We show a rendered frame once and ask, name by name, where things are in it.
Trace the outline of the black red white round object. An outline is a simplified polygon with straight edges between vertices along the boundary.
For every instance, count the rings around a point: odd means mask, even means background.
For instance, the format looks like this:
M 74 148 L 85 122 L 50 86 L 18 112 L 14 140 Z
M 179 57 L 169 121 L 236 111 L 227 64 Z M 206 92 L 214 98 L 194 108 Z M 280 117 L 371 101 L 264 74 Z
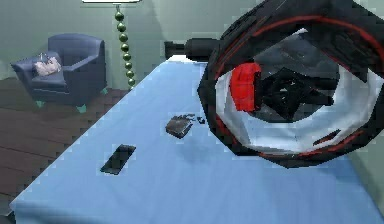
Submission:
M 237 156 L 316 166 L 384 130 L 384 16 L 355 0 L 263 0 L 214 43 L 198 95 Z

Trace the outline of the dark grey flat object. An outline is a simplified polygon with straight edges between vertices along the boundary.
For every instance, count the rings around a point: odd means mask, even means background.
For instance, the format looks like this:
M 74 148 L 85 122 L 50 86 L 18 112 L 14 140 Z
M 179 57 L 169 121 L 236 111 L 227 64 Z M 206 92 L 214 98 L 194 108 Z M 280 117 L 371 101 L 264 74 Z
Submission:
M 182 139 L 195 122 L 204 124 L 205 119 L 194 114 L 176 115 L 166 124 L 165 131 L 178 139 Z

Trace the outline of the green beaded floor lamp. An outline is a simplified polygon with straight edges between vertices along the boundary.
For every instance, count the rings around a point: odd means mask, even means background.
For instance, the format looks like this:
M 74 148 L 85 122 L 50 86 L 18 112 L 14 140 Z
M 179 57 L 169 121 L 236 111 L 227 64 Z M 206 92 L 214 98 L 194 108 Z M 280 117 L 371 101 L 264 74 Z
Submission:
M 136 85 L 134 79 L 135 73 L 133 71 L 133 64 L 131 62 L 132 56 L 129 52 L 130 46 L 128 44 L 128 35 L 126 34 L 127 26 L 124 22 L 125 15 L 121 11 L 122 4 L 135 4 L 141 0 L 81 0 L 84 4 L 112 4 L 115 7 L 114 19 L 117 22 L 116 30 L 119 32 L 120 50 L 122 52 L 122 60 L 124 61 L 125 76 L 127 78 L 127 87 L 132 90 Z

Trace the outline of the black cylinder rod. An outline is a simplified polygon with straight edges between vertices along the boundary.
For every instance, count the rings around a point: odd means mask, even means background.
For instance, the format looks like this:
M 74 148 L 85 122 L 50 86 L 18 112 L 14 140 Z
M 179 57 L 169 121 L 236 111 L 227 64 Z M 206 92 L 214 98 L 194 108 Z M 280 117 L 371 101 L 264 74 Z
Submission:
M 219 40 L 213 38 L 191 38 L 184 44 L 165 41 L 165 57 L 185 55 L 187 59 L 208 62 L 213 50 L 218 46 Z

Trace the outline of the black phone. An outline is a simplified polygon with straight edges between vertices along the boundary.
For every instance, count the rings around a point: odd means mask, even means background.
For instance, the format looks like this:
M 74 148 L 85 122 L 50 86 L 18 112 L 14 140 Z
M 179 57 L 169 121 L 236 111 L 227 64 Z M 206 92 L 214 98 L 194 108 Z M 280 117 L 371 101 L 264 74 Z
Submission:
M 135 149 L 135 146 L 124 144 L 119 145 L 101 167 L 100 171 L 107 174 L 118 175 L 134 153 Z

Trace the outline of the blue bed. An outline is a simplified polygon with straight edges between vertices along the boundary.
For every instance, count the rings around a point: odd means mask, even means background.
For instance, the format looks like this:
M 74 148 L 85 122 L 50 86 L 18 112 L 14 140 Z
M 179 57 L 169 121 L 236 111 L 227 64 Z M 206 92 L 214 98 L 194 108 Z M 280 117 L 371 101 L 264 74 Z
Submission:
M 350 161 L 285 169 L 237 157 L 195 124 L 204 64 L 166 61 L 112 107 L 11 203 L 17 224 L 384 224 Z M 116 148 L 136 149 L 118 175 L 100 171 Z

